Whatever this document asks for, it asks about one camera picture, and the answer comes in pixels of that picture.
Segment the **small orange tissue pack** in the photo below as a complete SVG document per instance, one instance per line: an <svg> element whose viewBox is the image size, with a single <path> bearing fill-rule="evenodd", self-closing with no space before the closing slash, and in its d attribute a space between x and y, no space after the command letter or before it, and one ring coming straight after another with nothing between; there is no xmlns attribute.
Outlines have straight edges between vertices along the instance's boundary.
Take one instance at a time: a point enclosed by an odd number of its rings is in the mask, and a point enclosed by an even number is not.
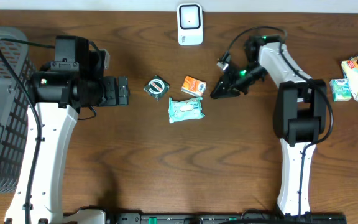
<svg viewBox="0 0 358 224"><path fill-rule="evenodd" d="M203 96L207 83L191 76L186 76L181 91L195 97Z"/></svg>

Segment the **green Zappy wipes pack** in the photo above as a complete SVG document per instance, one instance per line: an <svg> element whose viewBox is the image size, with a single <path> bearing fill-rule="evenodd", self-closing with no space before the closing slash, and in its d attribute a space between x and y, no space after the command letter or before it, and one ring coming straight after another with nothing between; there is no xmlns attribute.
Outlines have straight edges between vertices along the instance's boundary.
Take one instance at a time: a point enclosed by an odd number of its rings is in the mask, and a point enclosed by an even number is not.
<svg viewBox="0 0 358 224"><path fill-rule="evenodd" d="M191 98L185 101L174 101L169 98L168 102L168 120L169 123L177 123L191 119L202 119L202 97Z"/></svg>

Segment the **red white tape roll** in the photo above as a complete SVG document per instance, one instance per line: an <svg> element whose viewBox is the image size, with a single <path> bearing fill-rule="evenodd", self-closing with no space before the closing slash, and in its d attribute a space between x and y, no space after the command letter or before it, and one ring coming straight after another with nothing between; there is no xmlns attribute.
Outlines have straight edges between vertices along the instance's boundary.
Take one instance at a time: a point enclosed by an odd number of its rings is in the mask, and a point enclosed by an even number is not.
<svg viewBox="0 0 358 224"><path fill-rule="evenodd" d="M170 89L170 85L160 76L155 75L145 86L144 91L157 101L161 99L167 91Z"/></svg>

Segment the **small teal tissue pack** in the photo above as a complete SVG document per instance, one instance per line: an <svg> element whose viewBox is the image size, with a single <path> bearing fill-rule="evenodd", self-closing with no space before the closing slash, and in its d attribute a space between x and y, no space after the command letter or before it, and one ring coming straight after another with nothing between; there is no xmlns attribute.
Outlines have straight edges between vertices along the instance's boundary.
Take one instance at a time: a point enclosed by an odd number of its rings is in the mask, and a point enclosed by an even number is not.
<svg viewBox="0 0 358 224"><path fill-rule="evenodd" d="M349 88L347 79L332 79L329 82L331 91L333 94L333 100L338 101L349 101L352 98L352 93Z"/></svg>

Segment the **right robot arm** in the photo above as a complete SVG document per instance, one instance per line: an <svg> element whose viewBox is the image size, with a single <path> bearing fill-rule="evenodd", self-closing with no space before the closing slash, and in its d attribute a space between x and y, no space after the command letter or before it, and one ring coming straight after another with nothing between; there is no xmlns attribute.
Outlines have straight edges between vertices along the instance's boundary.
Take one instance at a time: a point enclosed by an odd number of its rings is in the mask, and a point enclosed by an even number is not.
<svg viewBox="0 0 358 224"><path fill-rule="evenodd" d="M279 35L255 35L245 42L246 68L225 52L217 66L223 74L210 94L213 99L247 94L257 80L270 75L278 88L273 130L282 147L282 182L277 207L284 217L310 213L308 187L311 159L326 124L326 84L303 72Z"/></svg>

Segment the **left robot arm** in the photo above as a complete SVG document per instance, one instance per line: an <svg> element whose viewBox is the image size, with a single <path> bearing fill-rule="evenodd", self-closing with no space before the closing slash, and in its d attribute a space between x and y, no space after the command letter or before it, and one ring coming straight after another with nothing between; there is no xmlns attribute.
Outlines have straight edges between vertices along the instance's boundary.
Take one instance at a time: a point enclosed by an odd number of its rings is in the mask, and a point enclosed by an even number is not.
<svg viewBox="0 0 358 224"><path fill-rule="evenodd" d="M29 102L27 140L5 223L111 223L109 212L88 206L64 215L67 151L82 108L129 103L127 77L106 77L109 53L86 38L58 35L54 59L31 75L22 90Z"/></svg>

